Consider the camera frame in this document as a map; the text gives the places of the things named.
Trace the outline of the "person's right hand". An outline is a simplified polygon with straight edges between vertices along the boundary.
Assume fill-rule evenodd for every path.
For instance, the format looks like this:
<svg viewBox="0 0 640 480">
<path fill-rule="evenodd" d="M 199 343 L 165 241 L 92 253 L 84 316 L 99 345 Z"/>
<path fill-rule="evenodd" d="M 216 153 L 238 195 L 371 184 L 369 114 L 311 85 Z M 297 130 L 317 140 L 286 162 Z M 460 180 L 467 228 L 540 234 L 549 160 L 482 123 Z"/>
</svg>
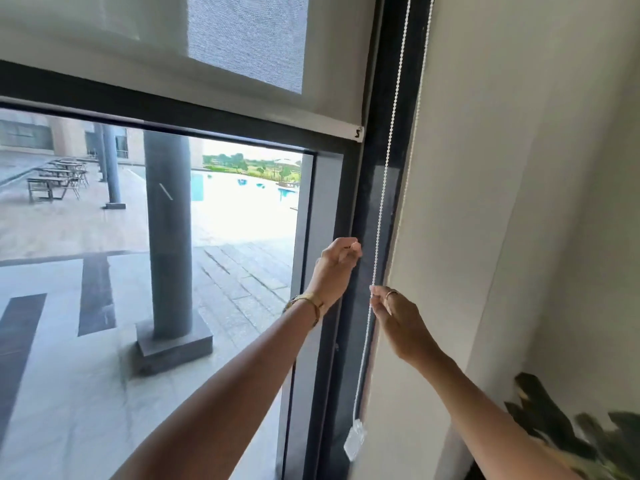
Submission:
<svg viewBox="0 0 640 480">
<path fill-rule="evenodd" d="M 395 354 L 420 372 L 443 361 L 445 354 L 428 331 L 419 309 L 402 293 L 381 285 L 370 286 L 371 294 L 393 294 L 389 298 L 393 316 L 376 316 Z"/>
</svg>

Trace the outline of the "person's left hand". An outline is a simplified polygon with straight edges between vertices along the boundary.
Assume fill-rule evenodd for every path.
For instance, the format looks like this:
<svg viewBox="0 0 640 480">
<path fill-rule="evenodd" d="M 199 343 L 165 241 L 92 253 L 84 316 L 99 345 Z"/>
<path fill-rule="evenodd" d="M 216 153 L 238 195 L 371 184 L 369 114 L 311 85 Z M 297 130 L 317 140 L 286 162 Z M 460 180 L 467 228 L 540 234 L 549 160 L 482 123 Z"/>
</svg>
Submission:
<svg viewBox="0 0 640 480">
<path fill-rule="evenodd" d="M 353 269 L 347 270 L 332 265 L 327 258 L 326 248 L 316 261 L 305 292 L 315 293 L 324 302 L 324 306 L 326 307 L 325 313 L 327 313 L 345 293 Z"/>
</svg>

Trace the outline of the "person's left forearm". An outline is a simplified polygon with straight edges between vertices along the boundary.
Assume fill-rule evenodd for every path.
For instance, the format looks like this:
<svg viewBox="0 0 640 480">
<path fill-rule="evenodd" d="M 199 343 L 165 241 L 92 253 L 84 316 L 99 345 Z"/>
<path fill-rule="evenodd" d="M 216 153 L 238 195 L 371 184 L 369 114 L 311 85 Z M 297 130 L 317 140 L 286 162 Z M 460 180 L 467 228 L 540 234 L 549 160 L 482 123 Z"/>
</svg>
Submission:
<svg viewBox="0 0 640 480">
<path fill-rule="evenodd" d="M 142 441 L 110 480 L 229 480 L 312 330 L 295 304 Z"/>
</svg>

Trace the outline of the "person's right forearm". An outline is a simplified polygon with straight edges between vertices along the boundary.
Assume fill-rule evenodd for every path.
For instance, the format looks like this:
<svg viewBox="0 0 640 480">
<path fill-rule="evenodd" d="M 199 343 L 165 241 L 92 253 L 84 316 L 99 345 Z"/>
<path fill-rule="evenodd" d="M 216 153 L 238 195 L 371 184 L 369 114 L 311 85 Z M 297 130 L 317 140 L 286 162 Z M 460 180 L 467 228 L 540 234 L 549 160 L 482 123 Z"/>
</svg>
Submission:
<svg viewBox="0 0 640 480">
<path fill-rule="evenodd" d="M 407 359 L 429 382 L 486 480 L 582 480 L 535 443 L 439 349 Z"/>
</svg>

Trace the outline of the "gold wrist watch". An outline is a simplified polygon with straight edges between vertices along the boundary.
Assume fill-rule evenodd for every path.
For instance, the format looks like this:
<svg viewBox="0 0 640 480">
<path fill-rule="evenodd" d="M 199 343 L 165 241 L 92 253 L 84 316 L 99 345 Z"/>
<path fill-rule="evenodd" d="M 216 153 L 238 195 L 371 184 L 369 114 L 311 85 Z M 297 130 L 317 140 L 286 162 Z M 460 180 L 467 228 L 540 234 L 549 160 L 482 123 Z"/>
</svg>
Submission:
<svg viewBox="0 0 640 480">
<path fill-rule="evenodd" d="M 324 316 L 324 313 L 326 311 L 326 307 L 324 306 L 324 302 L 315 293 L 313 293 L 313 292 L 305 292 L 305 293 L 299 294 L 299 295 L 291 298 L 286 303 L 286 305 L 284 306 L 284 309 L 283 309 L 282 313 L 285 314 L 293 306 L 295 306 L 296 303 L 301 302 L 301 301 L 308 302 L 314 309 L 315 320 L 314 320 L 313 324 L 311 325 L 311 328 L 313 329 L 318 324 L 318 322 L 320 322 L 321 318 Z"/>
</svg>

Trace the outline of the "green trees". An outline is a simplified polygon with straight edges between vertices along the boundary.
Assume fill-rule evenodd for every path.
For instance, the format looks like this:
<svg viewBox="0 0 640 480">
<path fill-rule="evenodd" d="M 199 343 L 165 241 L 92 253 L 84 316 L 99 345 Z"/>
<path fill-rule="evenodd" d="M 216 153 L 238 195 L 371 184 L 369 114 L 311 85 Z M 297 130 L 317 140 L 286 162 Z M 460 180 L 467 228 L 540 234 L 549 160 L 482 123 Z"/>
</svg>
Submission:
<svg viewBox="0 0 640 480">
<path fill-rule="evenodd" d="M 204 169 L 217 173 L 233 173 L 249 177 L 263 178 L 273 182 L 299 182 L 301 179 L 302 156 L 276 159 L 248 159 L 242 153 L 226 155 L 203 155 Z"/>
</svg>

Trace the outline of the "blue swimming pool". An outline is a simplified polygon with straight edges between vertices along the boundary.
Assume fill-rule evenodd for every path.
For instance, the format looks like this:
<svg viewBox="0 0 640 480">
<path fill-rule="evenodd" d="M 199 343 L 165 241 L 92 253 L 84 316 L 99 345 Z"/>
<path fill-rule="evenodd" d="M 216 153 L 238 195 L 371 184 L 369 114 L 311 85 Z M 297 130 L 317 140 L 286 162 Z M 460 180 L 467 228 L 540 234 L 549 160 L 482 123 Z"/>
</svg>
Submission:
<svg viewBox="0 0 640 480">
<path fill-rule="evenodd" d="M 270 180 L 232 173 L 191 172 L 192 201 L 297 201 L 300 191 Z"/>
</svg>

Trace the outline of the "thick grey concrete pillar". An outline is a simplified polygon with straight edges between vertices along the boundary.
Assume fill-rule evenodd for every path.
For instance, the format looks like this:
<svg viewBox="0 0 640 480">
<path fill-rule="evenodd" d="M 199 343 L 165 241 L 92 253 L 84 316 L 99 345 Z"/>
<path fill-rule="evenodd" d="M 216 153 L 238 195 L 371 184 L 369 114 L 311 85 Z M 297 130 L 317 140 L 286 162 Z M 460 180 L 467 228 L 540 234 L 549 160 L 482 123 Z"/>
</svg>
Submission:
<svg viewBox="0 0 640 480">
<path fill-rule="evenodd" d="M 188 138 L 145 130 L 152 318 L 136 323 L 134 365 L 153 376 L 212 354 L 212 332 L 193 302 Z"/>
</svg>

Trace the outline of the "dark green leafy plant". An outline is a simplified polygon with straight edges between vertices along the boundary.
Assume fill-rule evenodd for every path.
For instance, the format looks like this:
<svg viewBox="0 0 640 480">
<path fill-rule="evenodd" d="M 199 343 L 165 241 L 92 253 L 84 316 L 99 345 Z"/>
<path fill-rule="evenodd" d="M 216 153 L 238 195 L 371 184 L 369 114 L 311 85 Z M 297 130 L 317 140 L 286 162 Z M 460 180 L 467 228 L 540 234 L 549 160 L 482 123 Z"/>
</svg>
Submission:
<svg viewBox="0 0 640 480">
<path fill-rule="evenodd" d="M 518 402 L 504 403 L 508 413 L 582 480 L 640 480 L 640 414 L 610 411 L 614 427 L 605 429 L 588 413 L 570 420 L 533 374 L 519 373 L 514 386 Z"/>
</svg>

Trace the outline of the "slim grey pillar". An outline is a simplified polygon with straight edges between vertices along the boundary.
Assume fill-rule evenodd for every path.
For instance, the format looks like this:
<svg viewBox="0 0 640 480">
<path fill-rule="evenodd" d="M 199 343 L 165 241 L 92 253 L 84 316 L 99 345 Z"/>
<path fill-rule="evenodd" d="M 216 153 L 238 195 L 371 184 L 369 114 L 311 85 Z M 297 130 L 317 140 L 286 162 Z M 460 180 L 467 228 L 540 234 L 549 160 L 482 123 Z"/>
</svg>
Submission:
<svg viewBox="0 0 640 480">
<path fill-rule="evenodd" d="M 122 200 L 118 173 L 115 128 L 105 123 L 94 123 L 95 134 L 100 142 L 100 161 L 103 180 L 108 186 L 108 201 L 103 209 L 124 210 L 126 204 Z"/>
</svg>

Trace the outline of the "white roller blind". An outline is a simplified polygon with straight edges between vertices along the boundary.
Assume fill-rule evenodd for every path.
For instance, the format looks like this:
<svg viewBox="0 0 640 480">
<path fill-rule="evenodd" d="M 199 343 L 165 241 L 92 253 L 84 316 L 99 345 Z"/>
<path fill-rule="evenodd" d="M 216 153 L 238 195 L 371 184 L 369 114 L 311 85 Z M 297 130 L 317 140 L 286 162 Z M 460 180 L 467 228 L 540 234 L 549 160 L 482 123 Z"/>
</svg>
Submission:
<svg viewBox="0 0 640 480">
<path fill-rule="evenodd" d="M 0 0 L 0 60 L 362 140 L 376 0 Z"/>
</svg>

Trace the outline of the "row of outdoor tables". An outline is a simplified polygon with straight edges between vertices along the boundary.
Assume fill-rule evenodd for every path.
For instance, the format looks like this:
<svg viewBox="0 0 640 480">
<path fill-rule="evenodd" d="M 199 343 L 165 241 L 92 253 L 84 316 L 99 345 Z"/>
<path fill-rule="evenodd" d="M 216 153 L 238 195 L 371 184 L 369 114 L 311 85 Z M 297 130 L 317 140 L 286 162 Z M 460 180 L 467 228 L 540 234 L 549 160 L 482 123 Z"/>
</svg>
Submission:
<svg viewBox="0 0 640 480">
<path fill-rule="evenodd" d="M 90 185 L 86 163 L 77 159 L 55 159 L 33 171 L 26 179 L 29 203 L 63 200 L 69 192 L 80 200 L 80 189 Z"/>
</svg>

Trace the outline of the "beige building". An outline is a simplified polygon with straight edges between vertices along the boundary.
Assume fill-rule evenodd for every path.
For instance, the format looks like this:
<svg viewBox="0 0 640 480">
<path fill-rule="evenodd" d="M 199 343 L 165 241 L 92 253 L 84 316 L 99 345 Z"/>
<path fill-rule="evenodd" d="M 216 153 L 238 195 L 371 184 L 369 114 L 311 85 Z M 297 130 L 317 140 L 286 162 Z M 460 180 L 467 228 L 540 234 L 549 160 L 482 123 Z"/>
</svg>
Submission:
<svg viewBox="0 0 640 480">
<path fill-rule="evenodd" d="M 95 157 L 99 149 L 97 126 L 92 121 L 0 109 L 0 150 L 40 152 L 71 158 Z M 144 163 L 142 130 L 112 128 L 118 159 Z"/>
</svg>

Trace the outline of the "dark window frame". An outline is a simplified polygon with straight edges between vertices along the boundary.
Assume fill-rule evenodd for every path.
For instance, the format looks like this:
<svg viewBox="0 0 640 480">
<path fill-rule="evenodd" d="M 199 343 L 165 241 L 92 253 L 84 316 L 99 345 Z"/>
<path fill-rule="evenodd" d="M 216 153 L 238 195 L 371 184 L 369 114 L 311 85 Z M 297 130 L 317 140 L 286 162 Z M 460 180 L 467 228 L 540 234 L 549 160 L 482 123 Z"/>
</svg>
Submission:
<svg viewBox="0 0 640 480">
<path fill-rule="evenodd" d="M 362 106 L 361 141 L 258 120 L 164 96 L 0 60 L 0 106 L 133 123 L 181 136 L 300 150 L 302 229 L 296 234 L 293 291 L 311 277 L 312 252 L 354 232 L 364 261 L 329 322 L 311 333 L 284 381 L 276 459 L 268 480 L 316 480 L 335 469 L 346 478 L 343 450 L 360 414 L 372 340 L 369 283 L 386 267 L 397 202 L 411 145 L 434 0 L 376 0 Z"/>
</svg>

